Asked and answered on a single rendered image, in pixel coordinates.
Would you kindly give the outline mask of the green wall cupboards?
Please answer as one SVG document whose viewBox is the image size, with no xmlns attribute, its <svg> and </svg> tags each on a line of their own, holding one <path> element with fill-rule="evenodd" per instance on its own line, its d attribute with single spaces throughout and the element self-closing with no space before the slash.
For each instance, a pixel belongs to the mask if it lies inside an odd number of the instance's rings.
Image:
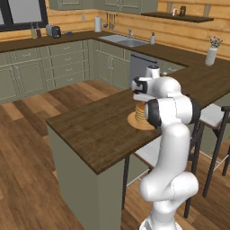
<svg viewBox="0 0 230 230">
<path fill-rule="evenodd" d="M 158 0 L 49 0 L 51 10 L 97 9 L 120 13 L 153 13 L 158 10 Z"/>
</svg>

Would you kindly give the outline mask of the black stool with white seat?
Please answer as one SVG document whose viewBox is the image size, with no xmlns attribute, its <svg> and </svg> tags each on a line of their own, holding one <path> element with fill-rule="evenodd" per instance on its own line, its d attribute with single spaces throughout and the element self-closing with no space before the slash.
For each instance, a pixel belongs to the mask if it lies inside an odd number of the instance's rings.
<svg viewBox="0 0 230 230">
<path fill-rule="evenodd" d="M 191 172 L 193 174 L 196 174 L 197 171 L 200 143 L 201 143 L 203 130 L 204 130 L 204 125 L 200 121 L 196 122 L 194 124 L 194 128 L 190 138 L 190 153 L 188 156 L 188 161 L 192 162 Z M 150 173 L 157 164 L 159 151 L 160 151 L 160 143 L 161 143 L 161 137 L 158 137 L 154 141 L 148 143 L 147 145 L 140 148 L 134 153 L 135 157 L 137 157 L 140 161 L 142 161 L 145 165 L 148 166 L 148 170 L 147 170 L 148 173 Z M 128 181 L 128 169 L 129 169 L 129 164 L 125 164 L 123 191 L 122 191 L 122 205 L 125 205 L 126 187 L 129 186 L 134 181 L 136 181 L 137 179 L 139 179 L 143 174 L 145 174 L 144 172 L 142 172 L 132 181 Z"/>
<path fill-rule="evenodd" d="M 205 198 L 208 194 L 208 188 L 212 179 L 213 172 L 220 165 L 216 164 L 217 156 L 223 140 L 226 124 L 230 123 L 230 106 L 219 107 L 214 103 L 211 103 L 209 104 L 209 106 L 201 111 L 201 116 L 199 120 L 203 125 L 211 128 L 217 138 L 211 164 L 208 170 L 208 177 L 206 179 L 205 187 L 202 194 L 202 196 Z"/>
</svg>

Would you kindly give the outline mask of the steel dishwasher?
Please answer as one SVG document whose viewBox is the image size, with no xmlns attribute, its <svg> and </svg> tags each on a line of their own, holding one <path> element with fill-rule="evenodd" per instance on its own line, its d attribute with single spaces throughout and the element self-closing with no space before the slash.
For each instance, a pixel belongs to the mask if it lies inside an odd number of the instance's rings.
<svg viewBox="0 0 230 230">
<path fill-rule="evenodd" d="M 155 57 L 149 57 L 137 52 L 132 51 L 130 53 L 130 65 L 129 65 L 129 85 L 132 85 L 132 81 L 135 77 L 153 77 L 154 75 L 160 75 L 161 60 Z"/>
</svg>

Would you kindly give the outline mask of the black framed window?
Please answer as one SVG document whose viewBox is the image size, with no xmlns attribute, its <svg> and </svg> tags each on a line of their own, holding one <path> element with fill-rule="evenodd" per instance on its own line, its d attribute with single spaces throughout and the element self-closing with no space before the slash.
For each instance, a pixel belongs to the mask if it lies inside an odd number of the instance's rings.
<svg viewBox="0 0 230 230">
<path fill-rule="evenodd" d="M 49 23 L 45 0 L 0 0 L 0 32 L 28 30 Z"/>
</svg>

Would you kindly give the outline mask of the green dining counter base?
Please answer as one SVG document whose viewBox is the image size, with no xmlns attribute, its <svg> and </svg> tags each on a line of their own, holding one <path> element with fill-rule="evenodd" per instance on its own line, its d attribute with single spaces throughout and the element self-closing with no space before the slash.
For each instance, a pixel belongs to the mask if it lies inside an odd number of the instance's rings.
<svg viewBox="0 0 230 230">
<path fill-rule="evenodd" d="M 84 230 L 120 230 L 124 161 L 97 175 L 48 127 L 63 200 Z"/>
</svg>

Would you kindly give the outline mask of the steel sink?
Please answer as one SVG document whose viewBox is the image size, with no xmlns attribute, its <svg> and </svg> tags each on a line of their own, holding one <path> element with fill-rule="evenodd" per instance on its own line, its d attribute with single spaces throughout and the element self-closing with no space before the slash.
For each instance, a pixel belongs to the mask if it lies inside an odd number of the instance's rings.
<svg viewBox="0 0 230 230">
<path fill-rule="evenodd" d="M 113 42 L 113 43 L 120 44 L 123 46 L 131 47 L 131 48 L 147 44 L 146 41 L 132 39 L 132 38 L 128 38 L 128 37 L 121 36 L 121 35 L 102 36 L 101 40 L 106 40 L 109 42 Z"/>
</svg>

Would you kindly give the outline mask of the green base cupboards with drawers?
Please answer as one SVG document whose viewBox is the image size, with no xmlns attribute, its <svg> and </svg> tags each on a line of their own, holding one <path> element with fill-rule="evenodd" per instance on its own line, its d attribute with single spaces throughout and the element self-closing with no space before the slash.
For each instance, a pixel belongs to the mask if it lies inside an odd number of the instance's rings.
<svg viewBox="0 0 230 230">
<path fill-rule="evenodd" d="M 0 104 L 89 78 L 88 41 L 0 53 Z"/>
</svg>

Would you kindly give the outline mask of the white vase with flowers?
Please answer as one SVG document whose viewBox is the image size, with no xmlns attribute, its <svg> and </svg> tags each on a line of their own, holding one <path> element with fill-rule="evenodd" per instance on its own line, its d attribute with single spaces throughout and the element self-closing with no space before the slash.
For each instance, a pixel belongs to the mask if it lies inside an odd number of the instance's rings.
<svg viewBox="0 0 230 230">
<path fill-rule="evenodd" d="M 221 45 L 222 40 L 216 36 L 209 38 L 210 47 L 208 48 L 208 53 L 206 56 L 205 64 L 207 66 L 212 66 L 215 63 L 217 49 Z"/>
</svg>

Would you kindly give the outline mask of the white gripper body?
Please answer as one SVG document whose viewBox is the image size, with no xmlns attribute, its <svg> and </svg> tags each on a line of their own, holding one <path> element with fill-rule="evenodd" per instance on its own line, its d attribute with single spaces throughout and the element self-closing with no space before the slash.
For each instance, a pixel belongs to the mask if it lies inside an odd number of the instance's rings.
<svg viewBox="0 0 230 230">
<path fill-rule="evenodd" d="M 134 94 L 133 99 L 140 102 L 148 102 L 150 100 L 150 97 L 146 94 L 141 93 L 141 94 Z"/>
</svg>

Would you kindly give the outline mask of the stack of pancakes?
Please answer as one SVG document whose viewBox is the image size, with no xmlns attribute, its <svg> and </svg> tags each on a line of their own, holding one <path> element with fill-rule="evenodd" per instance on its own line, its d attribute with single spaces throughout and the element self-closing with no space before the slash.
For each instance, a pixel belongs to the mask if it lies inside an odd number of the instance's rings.
<svg viewBox="0 0 230 230">
<path fill-rule="evenodd" d="M 145 105 L 142 102 L 139 102 L 136 106 L 135 119 L 139 123 L 147 123 L 145 116 Z"/>
</svg>

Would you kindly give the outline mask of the orange round plate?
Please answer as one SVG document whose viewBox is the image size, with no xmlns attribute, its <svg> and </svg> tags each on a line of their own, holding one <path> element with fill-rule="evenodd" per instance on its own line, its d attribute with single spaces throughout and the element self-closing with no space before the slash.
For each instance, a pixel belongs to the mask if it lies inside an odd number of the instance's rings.
<svg viewBox="0 0 230 230">
<path fill-rule="evenodd" d="M 149 123 L 140 123 L 136 121 L 135 114 L 136 113 L 133 111 L 128 115 L 128 123 L 130 126 L 132 126 L 133 128 L 140 129 L 140 130 L 153 130 L 154 129 L 154 127 L 151 126 Z"/>
</svg>

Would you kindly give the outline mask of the white paper towel roll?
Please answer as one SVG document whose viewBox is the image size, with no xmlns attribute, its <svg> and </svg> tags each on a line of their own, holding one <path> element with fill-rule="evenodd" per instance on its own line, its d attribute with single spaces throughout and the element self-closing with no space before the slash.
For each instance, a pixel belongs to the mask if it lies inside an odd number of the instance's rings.
<svg viewBox="0 0 230 230">
<path fill-rule="evenodd" d="M 102 31 L 102 18 L 99 16 L 94 18 L 94 31 L 95 32 Z"/>
</svg>

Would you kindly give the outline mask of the green base cupboards under sink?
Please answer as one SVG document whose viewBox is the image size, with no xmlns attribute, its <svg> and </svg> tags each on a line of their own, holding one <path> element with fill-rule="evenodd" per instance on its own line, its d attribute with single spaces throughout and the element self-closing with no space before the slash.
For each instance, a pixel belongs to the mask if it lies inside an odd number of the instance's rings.
<svg viewBox="0 0 230 230">
<path fill-rule="evenodd" d="M 88 46 L 90 78 L 128 89 L 130 51 L 98 40 L 88 40 Z"/>
</svg>

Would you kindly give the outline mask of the green cupboard beside dishwasher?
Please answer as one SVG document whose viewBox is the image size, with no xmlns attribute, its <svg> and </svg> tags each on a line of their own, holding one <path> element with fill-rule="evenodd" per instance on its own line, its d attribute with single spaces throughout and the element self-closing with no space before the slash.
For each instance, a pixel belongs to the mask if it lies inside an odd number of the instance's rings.
<svg viewBox="0 0 230 230">
<path fill-rule="evenodd" d="M 164 62 L 163 75 L 169 75 L 170 73 L 182 70 L 184 66 L 177 65 L 171 62 Z"/>
</svg>

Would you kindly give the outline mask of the silver toaster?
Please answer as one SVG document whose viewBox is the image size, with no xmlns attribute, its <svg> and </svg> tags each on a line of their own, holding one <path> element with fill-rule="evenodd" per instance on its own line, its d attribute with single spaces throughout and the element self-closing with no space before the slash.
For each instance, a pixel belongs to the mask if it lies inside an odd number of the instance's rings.
<svg viewBox="0 0 230 230">
<path fill-rule="evenodd" d="M 54 39 L 59 39 L 61 37 L 61 30 L 56 25 L 47 24 L 46 25 L 46 32 L 47 32 L 48 36 L 50 36 Z"/>
</svg>

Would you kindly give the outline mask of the dark wooden wall shelf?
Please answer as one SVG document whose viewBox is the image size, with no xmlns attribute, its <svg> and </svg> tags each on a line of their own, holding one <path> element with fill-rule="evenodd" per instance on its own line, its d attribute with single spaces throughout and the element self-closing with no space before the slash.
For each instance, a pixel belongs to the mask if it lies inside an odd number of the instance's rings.
<svg viewBox="0 0 230 230">
<path fill-rule="evenodd" d="M 195 22 L 195 23 L 202 23 L 202 22 L 212 22 L 214 18 L 208 18 L 203 16 L 194 16 L 194 15 L 173 15 L 172 13 L 162 13 L 162 12 L 154 12 L 154 13 L 142 13 L 143 16 L 149 17 L 156 17 L 156 18 L 163 18 L 175 21 L 184 21 L 184 22 Z"/>
</svg>

